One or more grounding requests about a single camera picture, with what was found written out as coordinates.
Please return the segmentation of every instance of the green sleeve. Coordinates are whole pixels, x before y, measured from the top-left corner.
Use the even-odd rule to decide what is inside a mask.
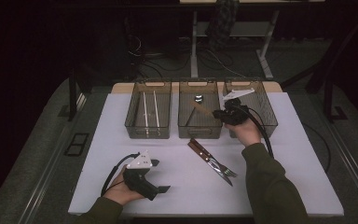
[[[263,144],[248,146],[242,156],[247,164],[246,188],[255,223],[310,223],[296,186]]]
[[[116,224],[122,210],[121,204],[101,197],[87,213],[78,217],[74,224]]]

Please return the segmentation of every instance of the hand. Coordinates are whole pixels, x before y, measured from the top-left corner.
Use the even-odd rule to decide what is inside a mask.
[[[244,123],[235,126],[225,124],[225,127],[234,132],[238,140],[246,147],[261,142],[260,131],[258,131],[257,126],[251,119],[247,119]]]
[[[124,183],[123,173],[125,170],[126,166],[124,165],[120,174],[118,174],[118,176],[110,185],[113,187],[103,195],[104,198],[120,203],[121,205],[125,205],[131,201],[144,198],[144,196],[142,196],[140,193],[134,190],[130,190],[129,187]]]

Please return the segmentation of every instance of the sleeve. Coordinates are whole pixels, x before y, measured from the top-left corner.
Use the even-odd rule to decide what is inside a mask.
[[[246,188],[255,223],[310,223],[296,186],[263,144],[248,146],[242,156],[247,163]]]
[[[74,224],[116,224],[123,206],[107,198],[98,198],[91,209],[82,214]]]

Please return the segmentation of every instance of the person's left hand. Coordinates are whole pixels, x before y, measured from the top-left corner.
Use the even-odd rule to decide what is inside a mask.
[[[121,205],[125,205],[131,201],[137,199],[143,199],[140,193],[130,190],[129,187],[124,183],[123,173],[126,170],[126,165],[123,166],[121,169],[120,174],[113,180],[112,184],[110,185],[112,188],[109,189],[103,196],[104,198],[110,199]]]

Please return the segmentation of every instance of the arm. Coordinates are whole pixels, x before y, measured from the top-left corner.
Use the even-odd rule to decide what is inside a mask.
[[[261,144],[260,133],[251,120],[227,125],[245,145],[246,188],[257,224],[309,223],[296,186],[286,178],[280,163],[272,159]]]
[[[91,209],[82,214],[74,224],[116,224],[125,204],[144,197],[130,190],[123,182],[124,170],[125,166],[113,180],[111,188],[103,197],[98,198]]]

